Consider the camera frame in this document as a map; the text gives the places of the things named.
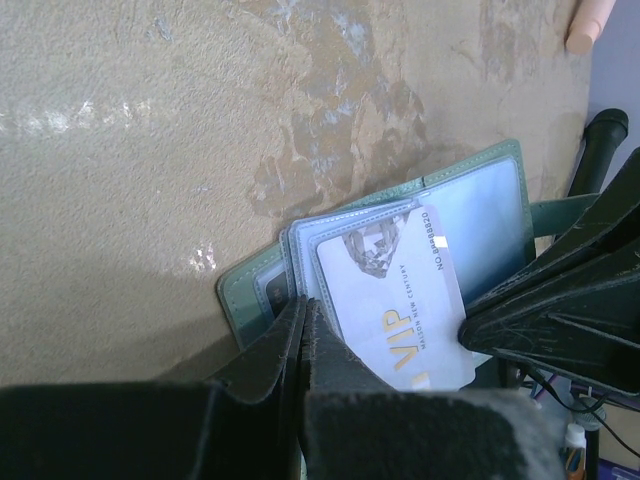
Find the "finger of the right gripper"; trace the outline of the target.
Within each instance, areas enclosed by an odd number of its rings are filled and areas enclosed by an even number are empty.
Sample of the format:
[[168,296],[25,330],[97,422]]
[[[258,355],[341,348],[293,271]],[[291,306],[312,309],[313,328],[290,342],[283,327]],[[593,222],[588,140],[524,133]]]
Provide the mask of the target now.
[[634,150],[608,187],[532,264],[470,305],[489,310],[544,293],[554,282],[639,237],[639,151]]
[[639,394],[639,262],[556,278],[465,320],[467,349]]

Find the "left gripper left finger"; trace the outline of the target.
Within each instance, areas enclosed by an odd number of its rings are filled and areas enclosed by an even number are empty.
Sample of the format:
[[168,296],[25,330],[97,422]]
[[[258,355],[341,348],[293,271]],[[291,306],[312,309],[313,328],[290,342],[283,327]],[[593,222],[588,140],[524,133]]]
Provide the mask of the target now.
[[306,302],[211,378],[13,386],[1,392],[5,479],[296,479]]

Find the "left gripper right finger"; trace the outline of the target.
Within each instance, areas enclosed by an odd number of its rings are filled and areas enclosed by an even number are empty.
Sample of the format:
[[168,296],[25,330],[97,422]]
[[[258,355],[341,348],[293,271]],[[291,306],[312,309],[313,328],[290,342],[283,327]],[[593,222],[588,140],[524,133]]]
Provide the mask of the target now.
[[544,418],[521,394],[395,391],[334,334],[319,301],[307,307],[308,478],[564,478]]

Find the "green card holder wallet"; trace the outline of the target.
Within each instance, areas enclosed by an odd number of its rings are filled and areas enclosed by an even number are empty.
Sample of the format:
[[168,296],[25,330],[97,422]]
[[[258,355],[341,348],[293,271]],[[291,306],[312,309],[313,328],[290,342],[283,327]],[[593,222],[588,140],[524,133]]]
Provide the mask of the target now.
[[273,246],[227,271],[217,292],[240,348],[306,296],[391,387],[457,390],[486,361],[458,342],[467,306],[528,265],[537,238],[565,232],[594,200],[530,202],[520,146],[505,141],[291,222]]

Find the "white credit card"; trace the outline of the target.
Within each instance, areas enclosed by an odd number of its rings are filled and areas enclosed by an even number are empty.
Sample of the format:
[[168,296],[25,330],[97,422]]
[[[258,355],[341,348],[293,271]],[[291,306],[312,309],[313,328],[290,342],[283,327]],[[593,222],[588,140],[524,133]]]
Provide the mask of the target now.
[[457,340],[464,305],[437,209],[413,206],[327,237],[315,253],[346,345],[396,390],[475,378]]

